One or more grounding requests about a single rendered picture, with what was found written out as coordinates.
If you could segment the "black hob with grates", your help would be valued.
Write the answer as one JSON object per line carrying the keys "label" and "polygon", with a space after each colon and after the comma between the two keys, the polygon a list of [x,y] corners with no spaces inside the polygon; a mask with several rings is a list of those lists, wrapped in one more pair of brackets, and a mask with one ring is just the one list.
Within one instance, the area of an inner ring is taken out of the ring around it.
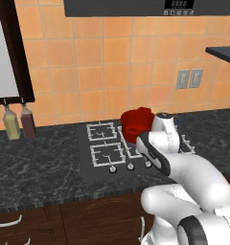
{"label": "black hob with grates", "polygon": [[[154,166],[145,167],[145,158],[136,146],[127,142],[120,120],[83,122],[78,125],[80,168],[85,183],[156,173]],[[128,170],[132,163],[134,170]],[[111,173],[109,168],[117,168]]]}

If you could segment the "dark red sauce bottle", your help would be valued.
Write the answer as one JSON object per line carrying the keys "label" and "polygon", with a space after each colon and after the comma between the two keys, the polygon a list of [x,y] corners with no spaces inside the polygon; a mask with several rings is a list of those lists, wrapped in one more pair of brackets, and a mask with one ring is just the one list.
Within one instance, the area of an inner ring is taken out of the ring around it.
{"label": "dark red sauce bottle", "polygon": [[21,100],[21,106],[21,123],[24,131],[24,136],[26,138],[34,138],[36,131],[33,112],[27,107],[27,104],[24,100]]}

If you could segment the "dark wood cupboard door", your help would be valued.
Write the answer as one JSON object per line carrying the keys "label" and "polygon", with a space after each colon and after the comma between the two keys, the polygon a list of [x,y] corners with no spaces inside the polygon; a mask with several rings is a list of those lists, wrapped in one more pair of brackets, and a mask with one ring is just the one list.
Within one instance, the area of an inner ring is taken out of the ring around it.
{"label": "dark wood cupboard door", "polygon": [[61,205],[68,245],[140,245],[141,217],[145,233],[153,223],[140,197],[133,192]]}

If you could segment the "yellow oil bottle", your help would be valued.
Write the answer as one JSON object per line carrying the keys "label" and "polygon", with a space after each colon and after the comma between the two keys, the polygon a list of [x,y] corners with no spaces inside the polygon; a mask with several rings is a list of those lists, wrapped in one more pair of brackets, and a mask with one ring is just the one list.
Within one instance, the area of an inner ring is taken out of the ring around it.
{"label": "yellow oil bottle", "polygon": [[10,140],[18,140],[20,138],[20,128],[16,114],[10,110],[9,105],[4,101],[4,117],[3,122],[6,128],[8,138]]}

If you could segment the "dark grey range hood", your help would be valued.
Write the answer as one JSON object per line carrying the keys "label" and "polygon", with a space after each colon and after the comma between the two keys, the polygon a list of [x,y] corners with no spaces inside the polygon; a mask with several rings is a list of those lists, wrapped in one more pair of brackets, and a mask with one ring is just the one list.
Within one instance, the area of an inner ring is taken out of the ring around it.
{"label": "dark grey range hood", "polygon": [[68,17],[223,16],[230,0],[63,0]]}

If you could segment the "dark wood drawer front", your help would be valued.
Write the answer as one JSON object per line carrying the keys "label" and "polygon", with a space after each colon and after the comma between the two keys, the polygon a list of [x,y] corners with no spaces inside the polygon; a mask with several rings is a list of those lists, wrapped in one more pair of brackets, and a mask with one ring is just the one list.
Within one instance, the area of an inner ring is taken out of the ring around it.
{"label": "dark wood drawer front", "polygon": [[62,223],[58,205],[30,209],[19,212],[0,213],[0,223],[12,222],[22,214],[19,224],[7,228],[0,228],[0,234],[26,232],[34,229],[52,228]]}
{"label": "dark wood drawer front", "polygon": [[67,245],[64,238],[62,238],[61,236],[57,237],[49,232],[3,235],[0,237],[0,245],[5,245],[6,239],[14,236],[30,237],[32,239],[30,245]]}

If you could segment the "dark framed window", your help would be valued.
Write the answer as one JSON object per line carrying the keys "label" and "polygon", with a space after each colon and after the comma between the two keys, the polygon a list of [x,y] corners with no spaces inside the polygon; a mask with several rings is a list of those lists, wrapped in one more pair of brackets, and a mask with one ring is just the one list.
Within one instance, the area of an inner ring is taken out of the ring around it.
{"label": "dark framed window", "polygon": [[14,0],[0,0],[0,105],[34,102]]}

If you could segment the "grey wall switch plate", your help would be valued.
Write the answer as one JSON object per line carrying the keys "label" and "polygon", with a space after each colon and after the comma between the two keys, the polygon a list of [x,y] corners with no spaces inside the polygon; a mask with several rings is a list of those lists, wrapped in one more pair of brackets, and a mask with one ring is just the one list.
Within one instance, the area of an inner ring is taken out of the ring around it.
{"label": "grey wall switch plate", "polygon": [[177,89],[186,89],[188,86],[189,76],[190,76],[190,70],[189,69],[179,70],[176,88]]}

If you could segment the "grey wall socket plate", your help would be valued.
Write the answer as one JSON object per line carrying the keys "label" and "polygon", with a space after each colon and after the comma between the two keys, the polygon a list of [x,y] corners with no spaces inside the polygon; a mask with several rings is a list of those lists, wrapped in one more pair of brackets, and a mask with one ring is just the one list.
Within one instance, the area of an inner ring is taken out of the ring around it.
{"label": "grey wall socket plate", "polygon": [[202,69],[193,69],[191,72],[191,77],[190,77],[190,83],[189,87],[190,88],[198,88],[201,82],[202,78]]}

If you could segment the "black wall shelf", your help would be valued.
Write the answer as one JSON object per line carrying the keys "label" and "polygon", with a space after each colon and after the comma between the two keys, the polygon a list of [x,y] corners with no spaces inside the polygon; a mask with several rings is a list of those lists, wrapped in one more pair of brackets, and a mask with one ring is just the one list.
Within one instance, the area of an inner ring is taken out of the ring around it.
{"label": "black wall shelf", "polygon": [[207,47],[205,52],[209,55],[218,57],[228,63],[230,63],[230,46],[223,47]]}

